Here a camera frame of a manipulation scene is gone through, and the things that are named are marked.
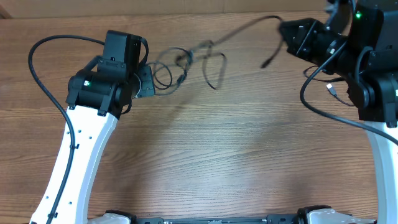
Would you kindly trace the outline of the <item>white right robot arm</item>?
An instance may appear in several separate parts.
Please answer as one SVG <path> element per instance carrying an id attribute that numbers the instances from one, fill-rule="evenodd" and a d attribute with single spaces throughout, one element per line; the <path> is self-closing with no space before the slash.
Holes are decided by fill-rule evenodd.
<path id="1" fill-rule="evenodd" d="M 397 222 L 397 2 L 332 1 L 330 18 L 284 21 L 290 54 L 338 74 L 373 151 L 377 223 Z"/>

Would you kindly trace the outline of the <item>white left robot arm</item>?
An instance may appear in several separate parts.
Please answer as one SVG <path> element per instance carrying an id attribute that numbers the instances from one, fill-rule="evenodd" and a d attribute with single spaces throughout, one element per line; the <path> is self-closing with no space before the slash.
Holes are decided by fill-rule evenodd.
<path id="1" fill-rule="evenodd" d="M 68 82 L 64 108 L 39 80 L 33 54 L 43 43 L 38 41 L 28 54 L 31 75 L 65 118 L 62 143 L 48 186 L 31 223 L 136 223 L 127 212 L 107 210 L 88 218 L 88 205 L 101 156 L 121 115 L 131 109 L 133 98 L 154 95 L 154 81 L 147 57 L 145 38 L 109 30 L 102 42 L 103 54 L 93 58 Z"/>

